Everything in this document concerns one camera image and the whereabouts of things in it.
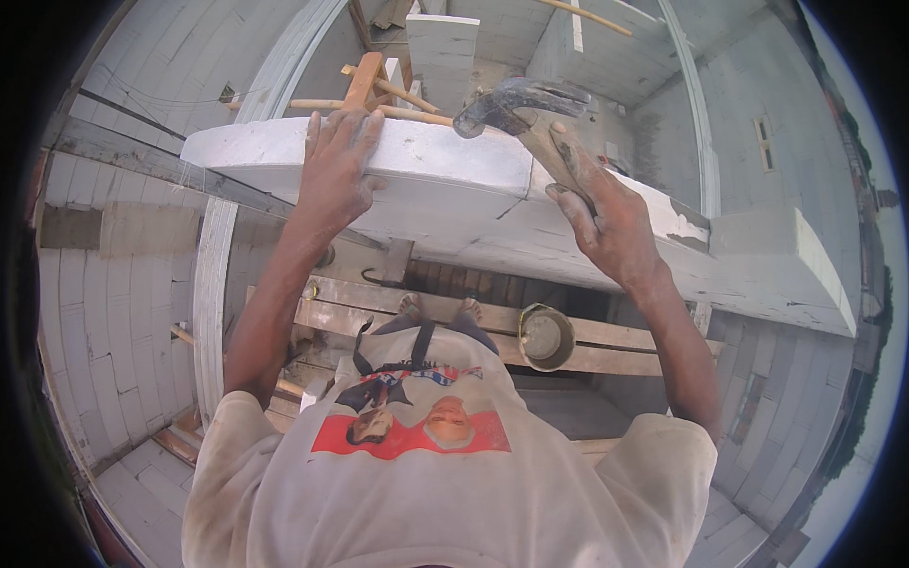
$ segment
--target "construction site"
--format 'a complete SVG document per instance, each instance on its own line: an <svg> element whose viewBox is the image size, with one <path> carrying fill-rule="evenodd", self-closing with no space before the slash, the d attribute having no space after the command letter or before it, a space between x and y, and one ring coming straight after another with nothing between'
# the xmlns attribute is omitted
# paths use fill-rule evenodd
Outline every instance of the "construction site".
<svg viewBox="0 0 909 568"><path fill-rule="evenodd" d="M309 277L265 410L278 432L406 292L438 324L475 298L527 409L590 464L636 416L672 415L644 318L545 192L557 167L508 117L471 138L459 127L474 101L524 80L589 94L558 118L644 198L714 358L722 433L684 566L796 561L814 498L852 457L848 427L889 330L876 216L894 206L869 182L799 4L127 0L33 175L46 395L86 522L115 534L123 565L183 565L225 352L306 206L313 111L384 112L366 172L387 187ZM555 110L537 108L541 122ZM550 368L522 344L537 304L573 329Z"/></svg>

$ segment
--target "black strap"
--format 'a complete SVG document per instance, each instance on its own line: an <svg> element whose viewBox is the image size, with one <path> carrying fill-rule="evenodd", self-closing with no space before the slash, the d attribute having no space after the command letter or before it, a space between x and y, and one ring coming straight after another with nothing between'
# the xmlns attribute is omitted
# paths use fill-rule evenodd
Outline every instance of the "black strap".
<svg viewBox="0 0 909 568"><path fill-rule="evenodd" d="M356 335L354 365L356 365L356 370L360 373L360 376L367 376L380 371L420 371L425 369L424 360L426 351L429 349L429 342L433 338L435 322L428 319L423 320L420 325L420 333L416 335L416 340L414 341L414 349L410 352L410 363L386 363L378 369L373 369L373 366L360 353L360 342L363 340L363 333L373 324L373 320L374 317L370 315L369 320L360 328L359 333Z"/></svg>

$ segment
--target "man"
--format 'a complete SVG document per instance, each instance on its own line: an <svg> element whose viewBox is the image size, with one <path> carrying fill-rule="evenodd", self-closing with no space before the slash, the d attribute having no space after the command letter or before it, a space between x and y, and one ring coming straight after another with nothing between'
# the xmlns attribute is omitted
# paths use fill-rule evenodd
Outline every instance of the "man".
<svg viewBox="0 0 909 568"><path fill-rule="evenodd" d="M475 332L478 313L461 317L460 329L434 329L411 298L395 318L406 325L364 335L332 391L286 435L265 419L310 271L385 186L363 175L383 121L362 110L309 121L298 205L225 357L225 397L185 511L185 565L681 566L716 460L713 362L656 251L644 200L560 124L551 135L597 215L563 187L547 193L581 251L644 316L676 417L637 416L591 467L527 412L494 345ZM335 399L370 381L400 385L403 396L385 403L395 419L381 443L347 445L359 411ZM464 445L455 421L468 415ZM427 416L458 427L434 440L420 422Z"/></svg>

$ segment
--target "left hand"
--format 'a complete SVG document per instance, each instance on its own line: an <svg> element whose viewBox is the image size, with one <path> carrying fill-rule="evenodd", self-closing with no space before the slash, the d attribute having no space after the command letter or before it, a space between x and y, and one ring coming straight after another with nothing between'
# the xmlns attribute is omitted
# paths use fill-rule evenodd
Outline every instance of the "left hand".
<svg viewBox="0 0 909 568"><path fill-rule="evenodd" d="M340 233L373 204L373 191L387 182L363 175L379 144L385 115L364 108L334 111L322 125L313 112L306 128L305 161L294 216L304 216L322 229Z"/></svg>

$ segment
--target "cement in bucket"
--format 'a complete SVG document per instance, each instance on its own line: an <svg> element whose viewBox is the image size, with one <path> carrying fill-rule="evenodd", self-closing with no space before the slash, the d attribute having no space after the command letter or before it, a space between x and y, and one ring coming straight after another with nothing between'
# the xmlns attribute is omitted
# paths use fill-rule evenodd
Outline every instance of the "cement in bucket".
<svg viewBox="0 0 909 568"><path fill-rule="evenodd" d="M517 331L521 355L537 371L555 371L574 351L574 327L548 305L527 306L518 318Z"/></svg>

